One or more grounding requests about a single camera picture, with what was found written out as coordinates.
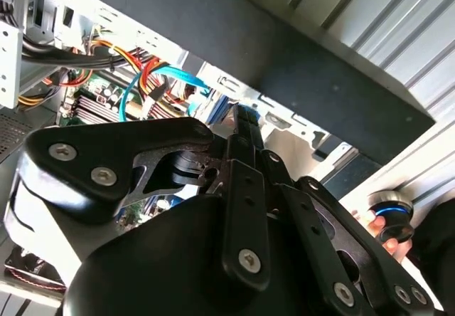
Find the ram slot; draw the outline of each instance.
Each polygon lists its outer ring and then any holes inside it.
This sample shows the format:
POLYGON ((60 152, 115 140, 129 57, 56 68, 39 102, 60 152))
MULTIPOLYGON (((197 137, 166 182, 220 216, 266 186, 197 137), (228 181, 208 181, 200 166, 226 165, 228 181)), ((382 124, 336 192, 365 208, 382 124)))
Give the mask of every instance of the ram slot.
POLYGON ((92 114, 91 112, 83 110, 82 108, 79 107, 74 109, 74 116, 78 117, 85 124, 105 124, 108 122, 92 114))
POLYGON ((106 120, 109 120, 110 122, 119 121, 119 115, 113 113, 111 110, 108 110, 107 108, 98 104, 97 102, 93 102, 90 99, 87 99, 86 97, 83 96, 79 97, 77 105, 79 107, 83 107, 85 110, 89 110, 91 113, 94 113, 96 115, 99 115, 100 117, 105 118, 106 120))

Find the black sleeve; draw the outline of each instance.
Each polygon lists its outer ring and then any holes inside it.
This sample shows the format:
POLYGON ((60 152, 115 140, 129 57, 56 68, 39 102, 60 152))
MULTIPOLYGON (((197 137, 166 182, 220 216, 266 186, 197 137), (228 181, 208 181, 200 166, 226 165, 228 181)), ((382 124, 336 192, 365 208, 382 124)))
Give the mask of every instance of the black sleeve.
POLYGON ((455 199, 430 211, 417 227, 408 257, 446 314, 455 315, 455 199))

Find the black knob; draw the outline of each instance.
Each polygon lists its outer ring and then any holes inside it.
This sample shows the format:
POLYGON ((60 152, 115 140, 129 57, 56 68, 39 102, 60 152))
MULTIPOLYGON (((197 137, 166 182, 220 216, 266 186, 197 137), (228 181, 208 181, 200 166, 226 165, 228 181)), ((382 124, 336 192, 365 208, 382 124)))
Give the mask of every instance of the black knob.
POLYGON ((410 225, 414 211, 412 202, 396 191, 379 191, 368 197, 370 210, 376 216, 383 216, 385 226, 378 234, 381 243, 391 238, 396 238, 403 243, 414 235, 414 229, 410 225))

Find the finger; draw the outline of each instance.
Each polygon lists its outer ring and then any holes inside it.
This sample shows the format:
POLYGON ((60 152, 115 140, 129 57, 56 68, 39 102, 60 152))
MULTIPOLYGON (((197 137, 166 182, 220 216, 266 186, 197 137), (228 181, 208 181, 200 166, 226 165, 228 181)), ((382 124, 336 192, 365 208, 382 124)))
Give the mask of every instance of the finger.
POLYGON ((400 243, 397 246, 397 250, 393 253, 393 258, 395 258, 398 263, 401 263, 403 259, 405 259, 407 253, 412 248, 412 240, 405 241, 404 243, 400 243))
POLYGON ((363 215, 362 214, 357 214, 354 217, 365 228, 376 219, 376 215, 375 215, 374 211, 367 211, 363 215))
POLYGON ((378 216, 373 222, 370 222, 366 228, 372 236, 376 237, 379 234, 379 232, 381 232, 381 230, 384 228, 384 226, 385 226, 384 216, 378 216))
POLYGON ((385 243, 382 245, 388 253, 394 254, 397 251, 398 248, 398 240, 395 238, 391 238, 387 240, 385 243))

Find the metal screw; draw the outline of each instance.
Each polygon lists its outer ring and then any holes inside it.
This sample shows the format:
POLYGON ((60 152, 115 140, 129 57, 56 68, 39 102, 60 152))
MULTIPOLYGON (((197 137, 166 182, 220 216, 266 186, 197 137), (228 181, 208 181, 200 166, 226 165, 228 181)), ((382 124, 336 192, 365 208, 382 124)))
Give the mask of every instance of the metal screw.
POLYGON ((308 185, 313 188, 314 190, 319 190, 318 185, 314 181, 308 181, 308 185))
POLYGON ((245 248, 239 252, 239 263, 248 272, 258 273, 261 269, 261 260, 256 253, 245 248))
POLYGON ((279 162, 279 157, 277 154, 273 153, 273 152, 270 152, 269 153, 269 156, 270 156, 270 159, 273 161, 273 162, 279 162))
POLYGON ((335 283, 333 285, 333 291, 335 291, 336 297, 349 307, 354 306, 353 293, 343 283, 335 283))
POLYGON ((416 297, 419 302, 421 302, 422 304, 428 303, 425 296, 423 296, 423 294, 420 291, 418 291, 418 289, 416 289, 412 286, 411 291, 412 291, 412 294, 414 295, 414 297, 416 297))
POLYGON ((69 144, 56 143, 49 147, 49 155, 59 161, 68 162, 76 158, 77 151, 69 144))
POLYGON ((92 170, 92 180, 100 186, 113 186, 117 175, 109 168, 99 167, 92 170))
POLYGON ((407 294, 405 289, 403 289, 401 286, 396 285, 395 286, 395 293, 398 295, 398 297, 405 302, 406 304, 411 304, 411 297, 407 294))

